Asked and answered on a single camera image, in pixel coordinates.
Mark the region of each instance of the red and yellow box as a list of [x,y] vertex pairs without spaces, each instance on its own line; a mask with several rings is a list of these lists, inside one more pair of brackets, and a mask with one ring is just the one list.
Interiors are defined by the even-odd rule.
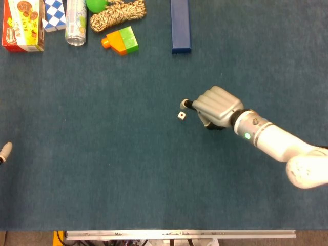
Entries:
[[4,0],[2,45],[10,52],[44,50],[42,0]]

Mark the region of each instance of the metal bar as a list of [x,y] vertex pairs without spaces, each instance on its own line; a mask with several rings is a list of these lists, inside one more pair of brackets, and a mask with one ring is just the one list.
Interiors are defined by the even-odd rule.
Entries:
[[296,238],[295,230],[67,231],[67,240]]

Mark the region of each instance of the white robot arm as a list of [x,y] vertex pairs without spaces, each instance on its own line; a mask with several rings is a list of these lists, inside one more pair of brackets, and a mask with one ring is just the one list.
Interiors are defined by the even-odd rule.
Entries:
[[234,132],[279,162],[287,162],[289,180],[299,188],[328,183],[328,149],[309,145],[287,131],[244,109],[242,102],[214,86],[195,101],[185,99],[182,109],[197,111],[208,129],[232,127]]

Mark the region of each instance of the braided rope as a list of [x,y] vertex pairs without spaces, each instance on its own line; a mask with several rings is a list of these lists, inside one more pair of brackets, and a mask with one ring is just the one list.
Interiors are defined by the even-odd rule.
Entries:
[[146,15],[144,0],[136,0],[125,4],[122,0],[107,0],[113,3],[107,6],[106,10],[99,14],[94,14],[90,19],[91,28],[96,32],[101,32],[105,28],[130,21],[141,19]]

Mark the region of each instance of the checkered pattern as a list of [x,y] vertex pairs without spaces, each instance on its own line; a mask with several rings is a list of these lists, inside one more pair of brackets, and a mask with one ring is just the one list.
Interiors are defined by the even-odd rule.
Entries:
[[66,17],[63,0],[45,0],[46,19],[43,19],[43,27],[46,32],[65,29]]

